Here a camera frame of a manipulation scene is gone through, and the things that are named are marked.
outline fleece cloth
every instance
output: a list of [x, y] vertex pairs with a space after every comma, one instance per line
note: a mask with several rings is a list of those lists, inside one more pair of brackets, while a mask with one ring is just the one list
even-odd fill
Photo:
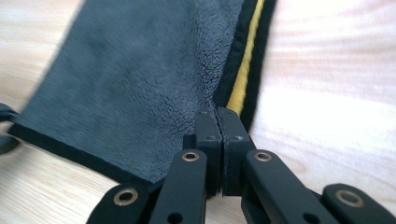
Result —
[[256, 5], [87, 0], [9, 133], [119, 182], [161, 180], [195, 112], [217, 123], [228, 103], [215, 90], [233, 88]]

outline yellow fabric stripe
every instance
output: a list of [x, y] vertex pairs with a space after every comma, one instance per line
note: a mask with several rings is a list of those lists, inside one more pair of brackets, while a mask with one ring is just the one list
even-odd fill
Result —
[[254, 39], [256, 37], [257, 27], [259, 26], [259, 19], [262, 14], [262, 6], [264, 0], [258, 0], [256, 8], [254, 9], [253, 17], [250, 21], [247, 35], [247, 46], [245, 48], [244, 58], [242, 59], [241, 66], [236, 76], [235, 84], [233, 85], [233, 92], [231, 93], [230, 100], [228, 101], [227, 108], [235, 111], [238, 116], [244, 106], [246, 96], [246, 88], [248, 84], [248, 72], [250, 69], [251, 54], [254, 48]]

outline black fabric edge trim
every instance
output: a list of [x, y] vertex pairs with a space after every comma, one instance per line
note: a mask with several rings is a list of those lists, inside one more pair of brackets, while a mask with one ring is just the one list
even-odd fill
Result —
[[276, 0], [264, 1], [259, 27], [257, 28], [256, 37], [254, 39], [254, 48], [249, 65], [249, 73], [247, 75], [246, 96], [240, 116], [245, 129], [248, 131], [250, 130], [256, 112], [262, 77], [262, 62], [265, 59], [265, 48], [275, 6]]
[[42, 133], [38, 133], [32, 129], [26, 128], [20, 124], [12, 125], [11, 128], [8, 130], [8, 133], [17, 138], [23, 139], [30, 144], [41, 147], [55, 155], [79, 163], [119, 183], [137, 181], [146, 187], [152, 185], [152, 183], [148, 182], [147, 180], [142, 179], [136, 175], [132, 175], [129, 172], [124, 171], [111, 163], [108, 163], [107, 161], [99, 159], [87, 152], [81, 151], [75, 147], [71, 147], [65, 143], [50, 138]]
[[233, 85], [235, 84], [239, 67], [245, 55], [245, 48], [248, 42], [248, 30], [256, 5], [257, 0], [245, 0], [242, 5], [223, 73], [214, 91], [213, 102], [216, 106], [225, 107], [230, 100], [233, 92]]

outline wooden table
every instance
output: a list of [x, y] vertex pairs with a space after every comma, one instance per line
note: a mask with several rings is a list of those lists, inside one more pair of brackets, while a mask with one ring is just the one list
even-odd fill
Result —
[[[0, 102], [22, 110], [82, 2], [0, 2]], [[353, 185], [396, 215], [396, 2], [278, 0], [250, 133], [309, 188]], [[0, 223], [83, 223], [115, 185], [22, 144], [0, 155]], [[206, 222], [244, 223], [239, 202], [210, 200]]]

